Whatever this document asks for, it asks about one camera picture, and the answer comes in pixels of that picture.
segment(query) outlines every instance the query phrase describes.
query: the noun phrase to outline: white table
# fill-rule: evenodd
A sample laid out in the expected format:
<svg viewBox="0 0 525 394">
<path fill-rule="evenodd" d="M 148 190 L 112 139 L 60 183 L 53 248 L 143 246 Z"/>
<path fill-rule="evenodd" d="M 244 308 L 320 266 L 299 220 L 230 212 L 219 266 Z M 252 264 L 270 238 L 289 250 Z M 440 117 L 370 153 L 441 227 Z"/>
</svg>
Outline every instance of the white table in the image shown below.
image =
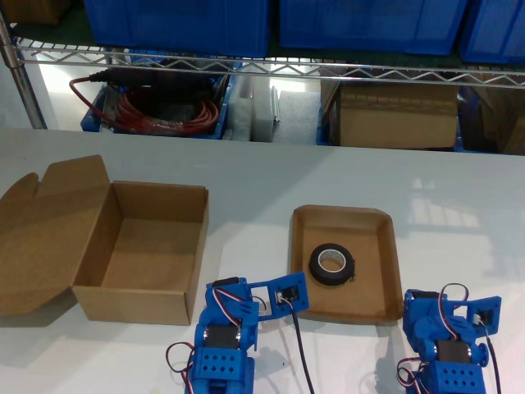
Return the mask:
<svg viewBox="0 0 525 394">
<path fill-rule="evenodd" d="M 503 297 L 500 333 L 493 339 L 503 392 L 523 392 L 525 158 L 0 130 L 0 193 L 28 172 L 42 176 L 50 163 L 95 153 L 113 180 L 210 190 L 194 322 L 206 282 L 286 274 L 295 208 L 379 208 L 394 219 L 404 291 L 462 282 L 471 299 Z M 413 353 L 400 322 L 300 325 L 316 393 L 403 392 L 395 365 Z M 47 328 L 0 328 L 0 392 L 182 393 L 164 350 L 174 341 L 193 341 L 193 334 L 193 327 L 90 322 L 78 305 Z M 263 327 L 252 354 L 254 392 L 307 394 L 287 322 Z M 184 357 L 182 350 L 173 352 L 174 361 Z M 491 367 L 485 379 L 495 393 Z"/>
</svg>

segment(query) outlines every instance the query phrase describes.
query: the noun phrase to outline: wire shelf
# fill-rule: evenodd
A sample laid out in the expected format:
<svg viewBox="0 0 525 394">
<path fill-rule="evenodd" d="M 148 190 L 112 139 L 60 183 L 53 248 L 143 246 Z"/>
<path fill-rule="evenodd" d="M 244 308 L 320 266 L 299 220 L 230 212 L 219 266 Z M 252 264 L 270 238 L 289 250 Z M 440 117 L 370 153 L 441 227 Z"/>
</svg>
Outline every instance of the wire shelf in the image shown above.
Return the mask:
<svg viewBox="0 0 525 394">
<path fill-rule="evenodd" d="M 202 57 L 188 53 L 131 53 L 123 48 L 48 44 L 18 39 L 21 62 L 191 73 L 352 80 L 430 85 L 469 85 L 525 89 L 525 70 L 491 66 L 458 68 L 358 64 L 292 57 Z"/>
</svg>

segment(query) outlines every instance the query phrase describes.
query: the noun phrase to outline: blue storage crate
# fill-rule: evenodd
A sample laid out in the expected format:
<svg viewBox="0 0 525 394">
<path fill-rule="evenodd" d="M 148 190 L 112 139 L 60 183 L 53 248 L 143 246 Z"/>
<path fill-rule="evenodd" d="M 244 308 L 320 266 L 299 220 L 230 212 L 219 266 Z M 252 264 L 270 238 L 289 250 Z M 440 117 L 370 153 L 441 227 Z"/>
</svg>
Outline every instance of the blue storage crate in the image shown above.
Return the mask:
<svg viewBox="0 0 525 394">
<path fill-rule="evenodd" d="M 281 45 L 448 55 L 467 0 L 281 0 Z"/>
<path fill-rule="evenodd" d="M 222 105 L 219 108 L 219 119 L 217 121 L 217 125 L 215 126 L 215 131 L 213 134 L 197 134 L 192 135 L 186 138 L 196 138 L 200 140 L 221 140 L 222 136 L 224 135 L 224 132 L 226 131 L 226 121 L 228 119 L 228 105 L 230 103 L 230 97 L 231 92 L 233 91 L 233 86 L 235 84 L 235 77 L 230 77 L 230 80 L 228 82 L 228 87 L 226 88 L 226 93 L 224 94 L 224 99 L 222 100 Z M 103 110 L 104 101 L 106 99 L 106 87 L 102 87 L 100 90 L 100 93 L 98 93 L 97 98 L 95 99 L 94 105 L 101 111 Z M 85 114 L 84 119 L 80 123 L 80 126 L 82 127 L 83 131 L 90 131 L 90 132 L 99 132 L 100 131 L 100 117 L 95 115 L 93 111 L 90 109 Z M 116 134 L 130 134 L 127 131 L 121 131 L 121 130 L 114 130 Z M 172 137 L 178 137 L 180 135 L 162 135 L 162 136 L 172 136 Z"/>
<path fill-rule="evenodd" d="M 264 57 L 270 0 L 84 0 L 99 44 Z"/>
<path fill-rule="evenodd" d="M 471 0 L 459 53 L 466 62 L 525 63 L 525 0 Z"/>
</svg>

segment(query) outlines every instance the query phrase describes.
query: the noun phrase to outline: brown cardboard box on shelf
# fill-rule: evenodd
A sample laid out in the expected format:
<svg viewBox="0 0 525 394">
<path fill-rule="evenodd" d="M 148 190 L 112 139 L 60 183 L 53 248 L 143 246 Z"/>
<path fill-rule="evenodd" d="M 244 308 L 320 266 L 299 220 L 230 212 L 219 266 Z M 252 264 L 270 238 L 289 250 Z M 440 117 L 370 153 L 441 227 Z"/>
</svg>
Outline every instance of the brown cardboard box on shelf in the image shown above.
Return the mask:
<svg viewBox="0 0 525 394">
<path fill-rule="evenodd" d="M 323 119 L 331 142 L 341 146 L 385 149 L 429 149 L 454 146 L 458 88 L 437 85 L 369 85 L 322 87 Z M 330 110 L 337 106 L 337 116 Z"/>
<path fill-rule="evenodd" d="M 525 93 L 519 89 L 472 88 L 478 95 L 484 136 L 497 151 L 525 154 Z"/>
<path fill-rule="evenodd" d="M 313 251 L 323 244 L 346 248 L 355 260 L 355 279 L 325 286 L 309 271 Z M 403 294 L 394 224 L 370 208 L 305 205 L 292 217 L 290 271 L 304 271 L 310 308 L 303 315 L 348 323 L 390 322 L 403 316 Z"/>
<path fill-rule="evenodd" d="M 208 191 L 115 181 L 100 156 L 29 174 L 0 200 L 0 324 L 90 320 L 188 325 Z"/>
<path fill-rule="evenodd" d="M 0 0 L 9 23 L 58 25 L 71 0 Z"/>
</svg>

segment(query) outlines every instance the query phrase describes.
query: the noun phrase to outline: roll of tape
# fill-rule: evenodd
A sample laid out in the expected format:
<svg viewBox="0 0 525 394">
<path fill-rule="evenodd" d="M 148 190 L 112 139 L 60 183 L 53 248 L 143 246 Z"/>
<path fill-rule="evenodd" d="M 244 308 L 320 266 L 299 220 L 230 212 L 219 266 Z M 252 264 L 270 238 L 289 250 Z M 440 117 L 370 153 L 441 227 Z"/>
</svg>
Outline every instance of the roll of tape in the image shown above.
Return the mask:
<svg viewBox="0 0 525 394">
<path fill-rule="evenodd" d="M 340 268 L 328 269 L 323 266 L 327 260 L 336 261 Z M 319 245 L 310 258 L 310 273 L 319 283 L 327 286 L 339 286 L 354 279 L 355 261 L 350 252 L 341 245 Z"/>
</svg>

